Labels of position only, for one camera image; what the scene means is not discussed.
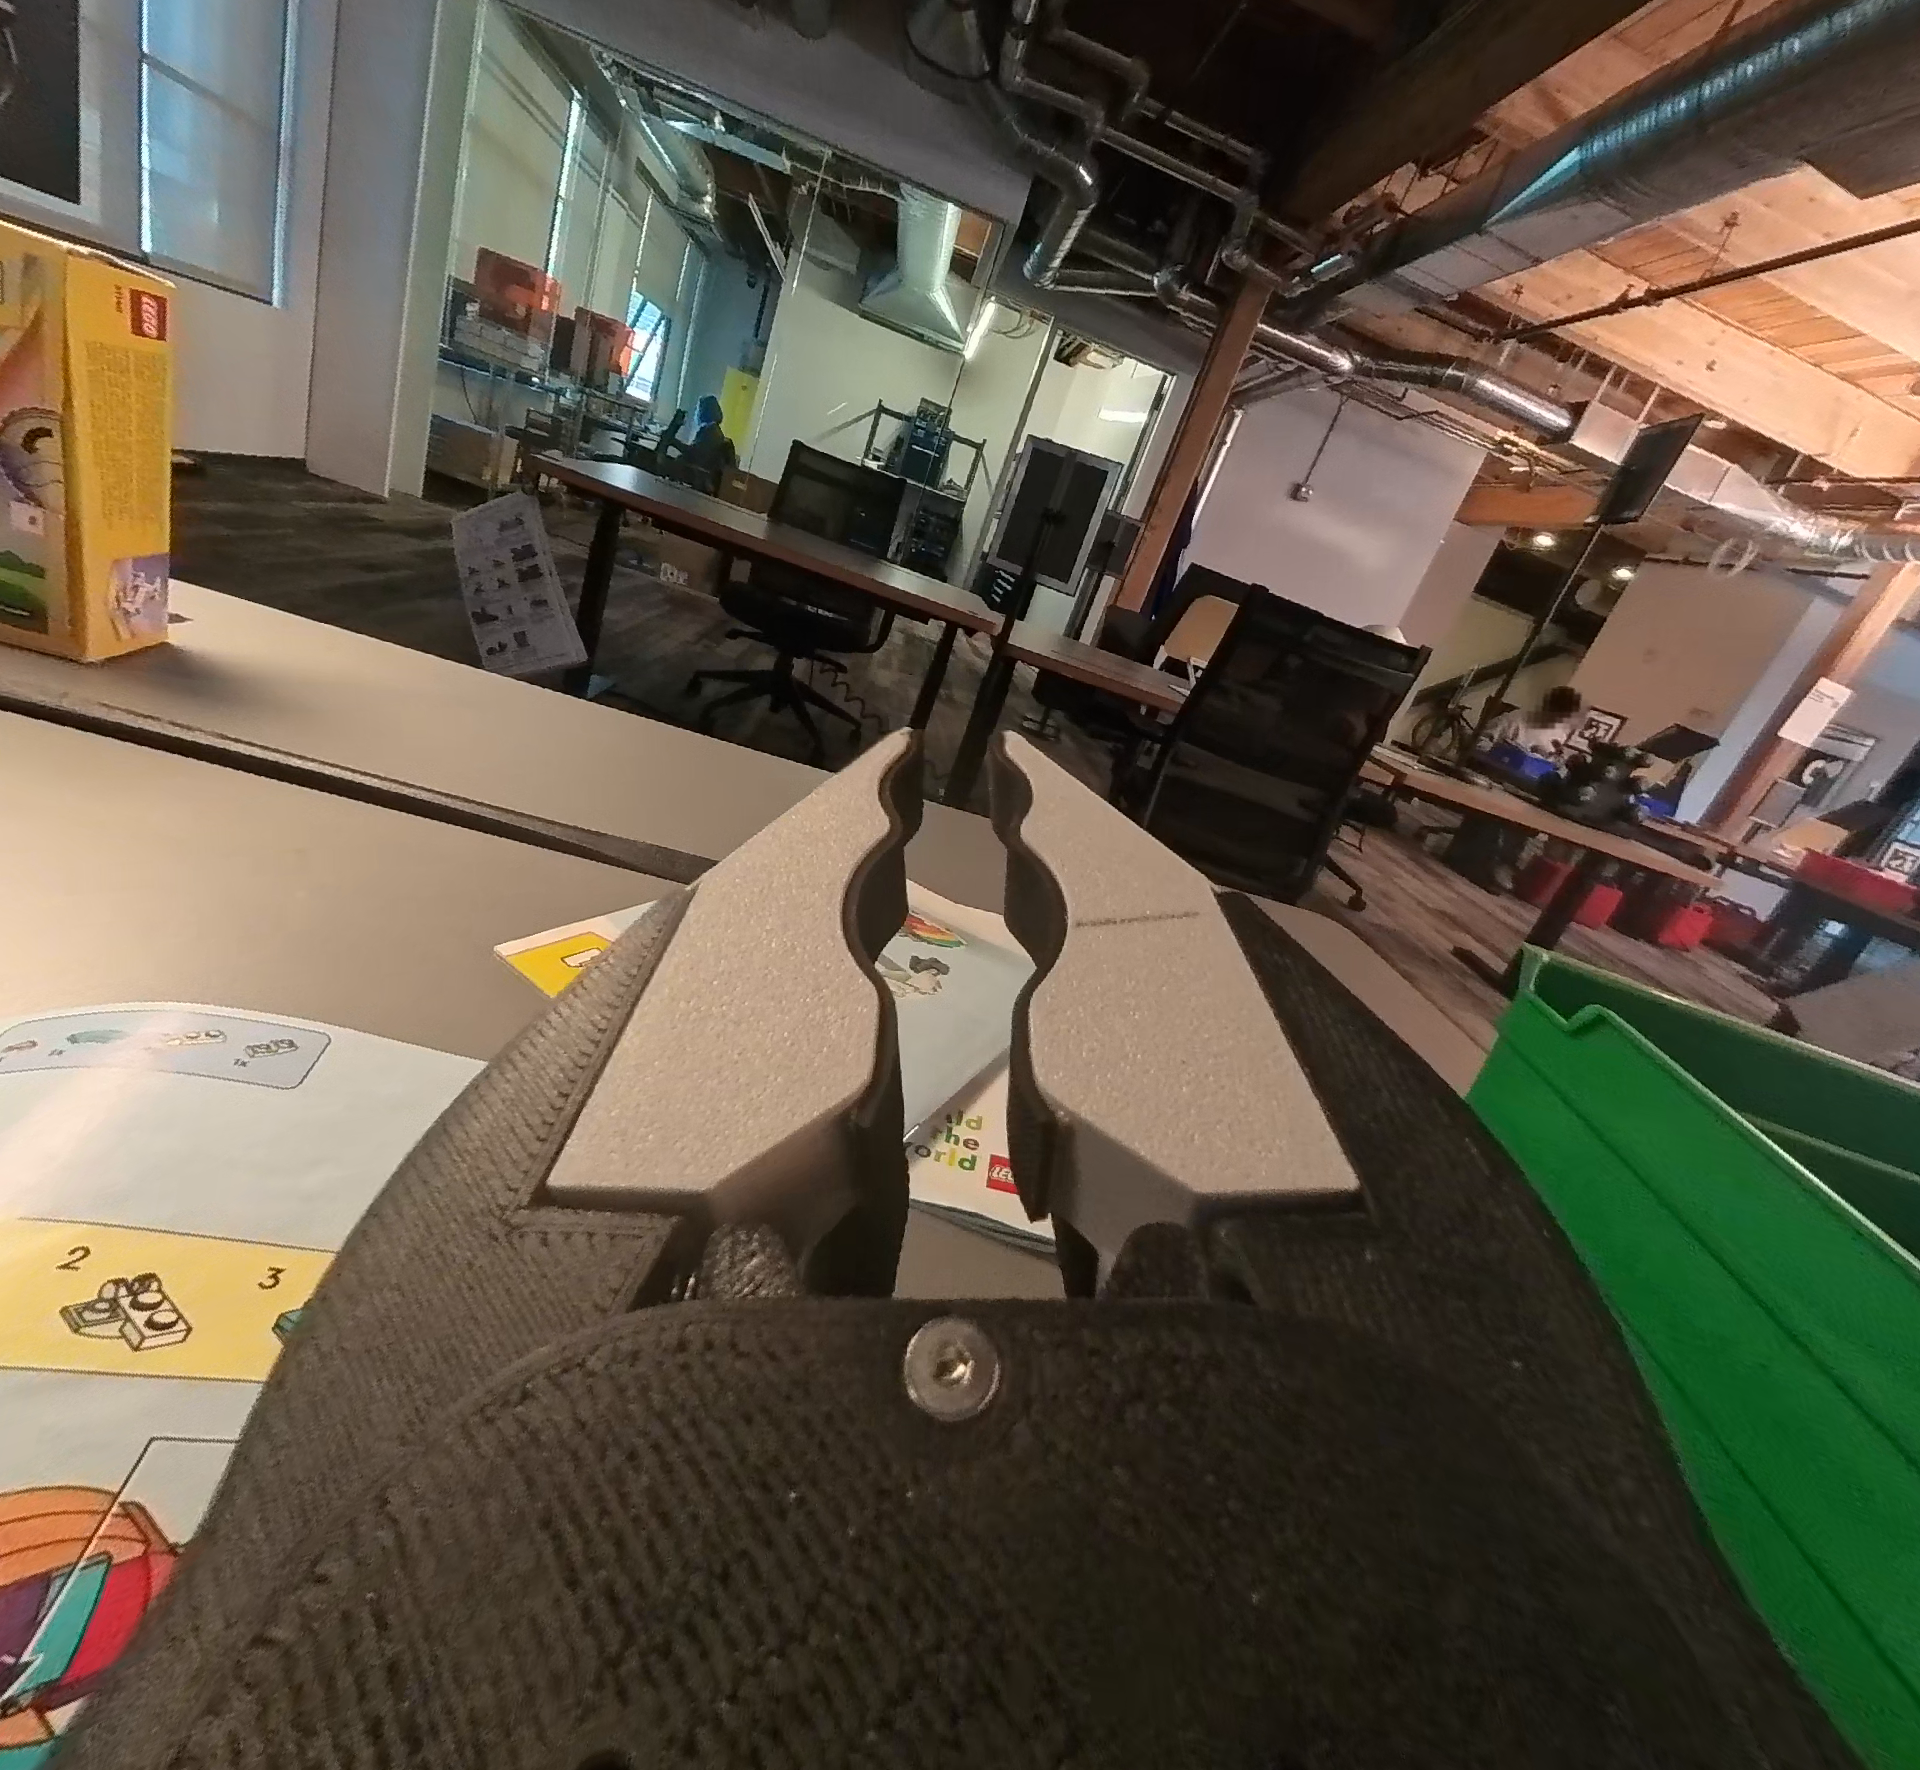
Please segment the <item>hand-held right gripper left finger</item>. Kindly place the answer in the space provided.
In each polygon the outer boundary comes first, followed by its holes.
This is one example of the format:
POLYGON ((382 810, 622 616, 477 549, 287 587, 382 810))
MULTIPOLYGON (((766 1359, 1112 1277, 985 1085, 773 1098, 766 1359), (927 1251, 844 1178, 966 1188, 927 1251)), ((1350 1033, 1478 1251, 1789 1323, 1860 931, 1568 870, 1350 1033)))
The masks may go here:
POLYGON ((897 1005, 921 739, 896 729, 736 845, 642 948, 546 1204, 776 1230, 808 1288, 887 1297, 908 1188, 897 1005))

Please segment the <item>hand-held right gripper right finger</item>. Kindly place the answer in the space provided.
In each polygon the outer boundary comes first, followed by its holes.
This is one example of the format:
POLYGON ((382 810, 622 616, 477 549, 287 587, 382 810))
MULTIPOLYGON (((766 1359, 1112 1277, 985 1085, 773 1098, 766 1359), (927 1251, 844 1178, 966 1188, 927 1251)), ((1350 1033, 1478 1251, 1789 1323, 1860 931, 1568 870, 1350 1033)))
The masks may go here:
POLYGON ((1019 1206, 1092 1297, 1150 1227, 1345 1216, 1364 1183, 1212 882, 1032 739, 987 758, 1029 959, 1005 1130, 1019 1206))

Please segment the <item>green plastic bin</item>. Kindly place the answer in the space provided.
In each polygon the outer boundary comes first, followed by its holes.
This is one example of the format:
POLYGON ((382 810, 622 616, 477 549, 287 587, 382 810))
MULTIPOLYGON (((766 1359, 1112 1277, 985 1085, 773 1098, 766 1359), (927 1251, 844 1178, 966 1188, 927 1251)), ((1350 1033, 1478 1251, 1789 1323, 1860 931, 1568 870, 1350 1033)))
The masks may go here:
POLYGON ((1916 1766, 1916 1085, 1536 946, 1510 989, 1469 1107, 1835 1730, 1916 1766))

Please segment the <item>black mesh chair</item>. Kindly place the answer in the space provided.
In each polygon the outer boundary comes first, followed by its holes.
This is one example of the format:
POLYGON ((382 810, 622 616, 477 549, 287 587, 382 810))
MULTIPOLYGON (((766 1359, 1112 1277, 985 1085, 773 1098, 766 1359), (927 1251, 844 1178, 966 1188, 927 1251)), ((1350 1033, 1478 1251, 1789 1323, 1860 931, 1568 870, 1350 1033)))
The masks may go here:
POLYGON ((1109 802, 1222 889, 1297 904, 1428 647, 1253 585, 1163 725, 1139 725, 1109 802))

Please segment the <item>long wooden workbench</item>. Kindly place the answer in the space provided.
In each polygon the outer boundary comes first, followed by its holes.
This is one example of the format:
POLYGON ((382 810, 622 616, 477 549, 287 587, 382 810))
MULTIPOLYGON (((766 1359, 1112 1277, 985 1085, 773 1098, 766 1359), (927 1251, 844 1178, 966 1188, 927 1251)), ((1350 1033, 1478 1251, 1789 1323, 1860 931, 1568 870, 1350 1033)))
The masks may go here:
POLYGON ((1664 877, 1693 893, 1709 893, 1716 889, 1716 874, 1711 870, 1674 857, 1635 836, 1572 822, 1495 786, 1435 772, 1404 751, 1378 745, 1362 763, 1367 772, 1382 773, 1384 779, 1404 795, 1445 806, 1463 815, 1492 820, 1572 850, 1573 861, 1570 874, 1562 879, 1547 904, 1538 909, 1532 926, 1523 931, 1522 941, 1503 966, 1493 966, 1465 946, 1452 949, 1453 957, 1471 969, 1482 984, 1506 996, 1515 993, 1529 952, 1553 952, 1562 943, 1605 864, 1616 864, 1634 877, 1664 877))

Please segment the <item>white diagram sheet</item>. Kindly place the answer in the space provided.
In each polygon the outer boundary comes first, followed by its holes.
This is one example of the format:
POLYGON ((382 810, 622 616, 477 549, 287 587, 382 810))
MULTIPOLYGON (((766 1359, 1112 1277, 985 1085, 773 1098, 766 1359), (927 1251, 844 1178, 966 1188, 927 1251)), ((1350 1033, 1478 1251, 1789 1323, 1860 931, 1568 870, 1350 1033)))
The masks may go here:
POLYGON ((447 533, 460 609, 483 672, 546 677, 584 667, 584 637, 530 489, 458 512, 447 533))

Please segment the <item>black wheeled office chair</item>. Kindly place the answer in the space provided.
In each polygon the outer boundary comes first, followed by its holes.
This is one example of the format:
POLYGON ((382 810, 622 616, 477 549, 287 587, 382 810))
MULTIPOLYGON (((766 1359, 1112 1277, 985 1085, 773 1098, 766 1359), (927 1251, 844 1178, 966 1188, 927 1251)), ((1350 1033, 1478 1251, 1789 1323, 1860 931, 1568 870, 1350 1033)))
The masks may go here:
MULTIPOLYGON (((856 558, 884 561, 900 497, 891 477, 802 443, 781 468, 770 518, 856 558)), ((852 656, 870 656, 884 646, 893 613, 874 596, 776 558, 750 558, 740 574, 723 576, 715 596, 732 619, 725 637, 766 647, 772 662, 747 672, 694 669, 684 684, 689 695, 710 684, 723 685, 696 712, 694 728, 710 734, 723 713, 747 701, 768 701, 773 713, 790 716, 800 728, 813 761, 825 755, 817 716, 848 725, 860 739, 858 710, 804 679, 800 664, 846 677, 852 656)))

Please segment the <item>metal shelf rack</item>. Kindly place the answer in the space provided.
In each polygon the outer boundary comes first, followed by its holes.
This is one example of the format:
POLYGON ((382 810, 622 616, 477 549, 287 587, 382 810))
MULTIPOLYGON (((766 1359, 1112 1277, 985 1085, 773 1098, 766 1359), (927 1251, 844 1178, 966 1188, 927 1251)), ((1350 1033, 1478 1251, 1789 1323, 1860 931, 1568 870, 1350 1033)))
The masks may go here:
POLYGON ((985 459, 984 443, 957 436, 950 407, 921 397, 914 409, 874 405, 861 461, 900 484, 884 556, 893 565, 934 580, 948 571, 962 544, 963 516, 985 459))

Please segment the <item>monitor on pole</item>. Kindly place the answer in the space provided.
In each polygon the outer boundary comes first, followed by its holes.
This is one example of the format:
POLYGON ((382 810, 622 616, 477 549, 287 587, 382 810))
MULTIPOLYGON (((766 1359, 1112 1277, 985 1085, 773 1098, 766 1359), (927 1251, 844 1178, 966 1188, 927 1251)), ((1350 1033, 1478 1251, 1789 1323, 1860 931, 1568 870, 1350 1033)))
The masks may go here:
POLYGON ((1696 411, 1692 415, 1651 423, 1627 443, 1623 455, 1605 480, 1593 512, 1584 518, 1581 528, 1578 530, 1578 546, 1570 563, 1560 571, 1553 587, 1549 590, 1547 602, 1534 617, 1517 653, 1511 658, 1510 667, 1486 699, 1476 725, 1479 734, 1489 731, 1493 718, 1503 712, 1514 679, 1523 673, 1534 652, 1551 630, 1560 608, 1581 582, 1587 558, 1593 556, 1601 533, 1645 513, 1660 489, 1668 484, 1674 463, 1681 459, 1681 453, 1690 447, 1692 438, 1698 436, 1703 420, 1705 415, 1696 411))

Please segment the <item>metal range hood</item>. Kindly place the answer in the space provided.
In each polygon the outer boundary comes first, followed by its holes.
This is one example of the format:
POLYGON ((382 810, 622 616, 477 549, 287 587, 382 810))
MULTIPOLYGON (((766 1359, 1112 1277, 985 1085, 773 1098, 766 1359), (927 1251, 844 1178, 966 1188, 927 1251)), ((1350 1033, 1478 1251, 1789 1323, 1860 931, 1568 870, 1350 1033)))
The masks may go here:
POLYGON ((996 245, 989 216, 921 186, 893 192, 891 261, 861 282, 856 316, 948 356, 962 356, 977 312, 970 271, 996 245))

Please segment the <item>silver pipe run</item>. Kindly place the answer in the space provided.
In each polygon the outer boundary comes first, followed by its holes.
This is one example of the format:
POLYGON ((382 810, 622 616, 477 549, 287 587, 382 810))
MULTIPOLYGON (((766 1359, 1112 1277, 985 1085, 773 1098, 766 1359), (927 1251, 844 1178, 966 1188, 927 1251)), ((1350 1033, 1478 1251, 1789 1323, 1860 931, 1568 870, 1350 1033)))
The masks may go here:
POLYGON ((1070 0, 1003 0, 979 96, 1016 156, 1049 193, 1019 255, 1022 278, 1047 291, 1141 294, 1171 304, 1187 288, 1187 255, 1116 264, 1092 245, 1101 203, 1101 160, 1154 173, 1222 209, 1213 249, 1228 271, 1265 285, 1284 278, 1279 251, 1310 237, 1263 205, 1267 156, 1234 134, 1154 96, 1139 54, 1076 30, 1070 0))

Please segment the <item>large grid window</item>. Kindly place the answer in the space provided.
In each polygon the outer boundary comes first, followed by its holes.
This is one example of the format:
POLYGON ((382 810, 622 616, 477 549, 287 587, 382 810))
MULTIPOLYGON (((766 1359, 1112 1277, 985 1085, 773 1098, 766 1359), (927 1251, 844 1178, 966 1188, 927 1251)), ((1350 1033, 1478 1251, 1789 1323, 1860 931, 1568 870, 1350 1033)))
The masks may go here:
POLYGON ((298 0, 139 0, 141 253, 273 306, 298 0))

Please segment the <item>black screen panel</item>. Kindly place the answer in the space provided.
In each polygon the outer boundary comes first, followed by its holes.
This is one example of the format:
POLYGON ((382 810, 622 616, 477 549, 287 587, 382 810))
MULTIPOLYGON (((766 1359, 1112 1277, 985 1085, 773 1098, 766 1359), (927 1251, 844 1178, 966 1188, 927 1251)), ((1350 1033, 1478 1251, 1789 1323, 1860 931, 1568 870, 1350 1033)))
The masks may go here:
POLYGON ((82 0, 2 0, 2 178, 82 199, 82 0))

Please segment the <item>wooden support post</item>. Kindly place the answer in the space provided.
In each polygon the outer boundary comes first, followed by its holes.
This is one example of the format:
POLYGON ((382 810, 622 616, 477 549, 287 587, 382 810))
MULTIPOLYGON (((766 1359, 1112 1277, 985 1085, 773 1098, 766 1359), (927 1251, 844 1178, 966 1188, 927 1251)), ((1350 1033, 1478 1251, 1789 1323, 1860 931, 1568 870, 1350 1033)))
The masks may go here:
POLYGON ((1274 288, 1271 278, 1245 273, 1239 278, 1232 300, 1212 318, 1212 335, 1203 360, 1192 378, 1170 446, 1139 513, 1131 552, 1114 590, 1114 604, 1122 609, 1144 612, 1147 608, 1187 497, 1228 411, 1238 370, 1251 350, 1253 333, 1274 288))

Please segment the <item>spiral silver air duct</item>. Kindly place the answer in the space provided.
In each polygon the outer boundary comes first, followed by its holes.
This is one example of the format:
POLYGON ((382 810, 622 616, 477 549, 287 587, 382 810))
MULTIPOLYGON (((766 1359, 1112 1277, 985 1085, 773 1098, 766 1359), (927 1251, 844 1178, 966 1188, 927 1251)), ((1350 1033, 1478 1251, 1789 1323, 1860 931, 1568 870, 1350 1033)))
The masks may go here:
POLYGON ((1854 198, 1917 178, 1917 0, 1793 0, 1587 117, 1488 214, 1549 259, 1796 170, 1854 198))

